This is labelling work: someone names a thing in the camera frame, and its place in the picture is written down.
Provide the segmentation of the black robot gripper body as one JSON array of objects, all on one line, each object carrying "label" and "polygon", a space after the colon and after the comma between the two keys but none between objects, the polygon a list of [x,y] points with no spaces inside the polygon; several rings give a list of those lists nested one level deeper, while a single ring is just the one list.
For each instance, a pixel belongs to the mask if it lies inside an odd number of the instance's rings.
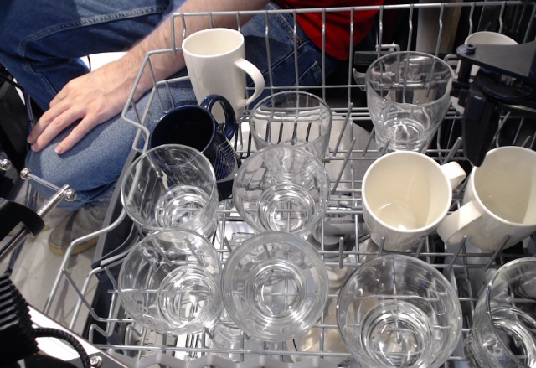
[{"label": "black robot gripper body", "polygon": [[463,107],[465,157],[482,165],[504,112],[535,118],[535,43],[463,44],[451,95]]}]

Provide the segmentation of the person's bare forearm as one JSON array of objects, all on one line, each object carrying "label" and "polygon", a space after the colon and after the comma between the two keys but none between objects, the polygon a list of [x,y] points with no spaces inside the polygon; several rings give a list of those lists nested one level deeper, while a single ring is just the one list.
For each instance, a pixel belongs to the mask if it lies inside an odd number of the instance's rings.
[{"label": "person's bare forearm", "polygon": [[236,29],[247,23],[255,11],[270,0],[186,0],[175,8],[180,15],[170,16],[141,42],[133,46],[116,62],[118,76],[124,87],[134,84],[146,54],[151,51],[180,46],[185,37],[210,27]]}]

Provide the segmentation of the person's bare hand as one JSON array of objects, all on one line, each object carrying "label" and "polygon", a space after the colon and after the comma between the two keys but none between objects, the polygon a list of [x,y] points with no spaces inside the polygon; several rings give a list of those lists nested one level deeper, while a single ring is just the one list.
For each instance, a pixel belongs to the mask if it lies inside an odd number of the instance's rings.
[{"label": "person's bare hand", "polygon": [[117,60],[68,82],[29,134],[31,148],[42,151],[69,129],[54,148],[57,154],[69,151],[94,128],[123,110],[136,76],[133,65]]}]

